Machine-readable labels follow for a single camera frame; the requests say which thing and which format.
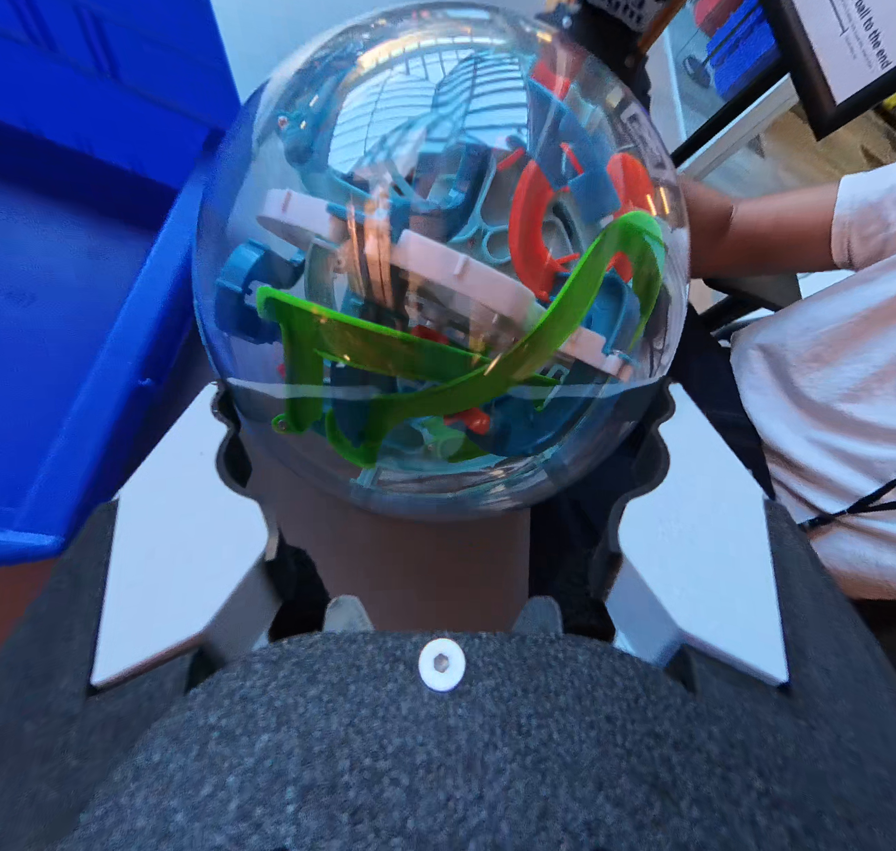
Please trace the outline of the person's right forearm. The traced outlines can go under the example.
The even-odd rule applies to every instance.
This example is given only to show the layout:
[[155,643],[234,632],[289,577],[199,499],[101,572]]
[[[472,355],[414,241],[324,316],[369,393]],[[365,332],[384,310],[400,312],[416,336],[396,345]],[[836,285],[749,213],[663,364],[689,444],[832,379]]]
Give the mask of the person's right forearm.
[[860,272],[895,252],[895,165],[734,198],[683,177],[692,279]]

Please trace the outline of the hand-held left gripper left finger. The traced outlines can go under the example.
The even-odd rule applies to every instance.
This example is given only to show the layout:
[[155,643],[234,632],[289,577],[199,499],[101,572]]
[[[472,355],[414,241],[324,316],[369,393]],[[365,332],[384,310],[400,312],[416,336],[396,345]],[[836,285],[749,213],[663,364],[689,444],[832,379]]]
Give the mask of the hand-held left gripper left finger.
[[125,482],[106,572],[91,687],[110,688],[204,649],[227,664],[266,640],[276,548],[260,505],[225,475],[233,429],[204,386]]

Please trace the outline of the person's white shirt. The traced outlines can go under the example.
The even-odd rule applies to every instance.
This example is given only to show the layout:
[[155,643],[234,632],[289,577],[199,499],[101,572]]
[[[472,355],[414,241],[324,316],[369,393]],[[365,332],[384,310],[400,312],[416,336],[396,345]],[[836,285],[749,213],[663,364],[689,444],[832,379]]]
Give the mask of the person's white shirt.
[[854,599],[894,599],[894,510],[847,509],[894,481],[895,261],[738,331],[731,365],[778,501]]

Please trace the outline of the blue plastic bin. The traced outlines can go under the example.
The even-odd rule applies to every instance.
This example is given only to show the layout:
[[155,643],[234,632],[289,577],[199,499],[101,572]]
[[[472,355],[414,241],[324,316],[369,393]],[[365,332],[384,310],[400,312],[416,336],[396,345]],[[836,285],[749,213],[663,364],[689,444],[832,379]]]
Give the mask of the blue plastic bin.
[[210,0],[1,0],[1,559],[62,554],[161,431],[206,157]]

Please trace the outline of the black framed task sign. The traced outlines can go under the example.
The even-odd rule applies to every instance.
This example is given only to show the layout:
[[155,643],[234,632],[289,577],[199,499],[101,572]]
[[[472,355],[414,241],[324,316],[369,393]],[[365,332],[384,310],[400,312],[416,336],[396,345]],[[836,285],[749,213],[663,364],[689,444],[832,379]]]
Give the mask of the black framed task sign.
[[817,140],[895,92],[895,0],[759,0]]

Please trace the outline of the clear plastic maze ball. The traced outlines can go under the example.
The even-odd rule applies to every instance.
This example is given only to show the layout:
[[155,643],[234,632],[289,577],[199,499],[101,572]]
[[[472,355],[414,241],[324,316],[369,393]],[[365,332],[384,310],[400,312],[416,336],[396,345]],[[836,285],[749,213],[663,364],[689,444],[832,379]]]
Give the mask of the clear plastic maze ball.
[[529,508],[633,431],[688,308],[648,112],[513,10],[425,2],[284,61],[211,163],[196,318],[252,447],[413,520]]

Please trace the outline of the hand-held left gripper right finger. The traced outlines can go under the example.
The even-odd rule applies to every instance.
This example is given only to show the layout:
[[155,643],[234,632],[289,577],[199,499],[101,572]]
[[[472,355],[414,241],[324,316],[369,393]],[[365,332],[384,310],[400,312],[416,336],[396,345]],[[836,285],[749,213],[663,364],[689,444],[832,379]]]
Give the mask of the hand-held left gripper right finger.
[[766,495],[685,390],[658,427],[666,473],[622,509],[613,645],[653,666],[685,646],[768,685],[790,679]]

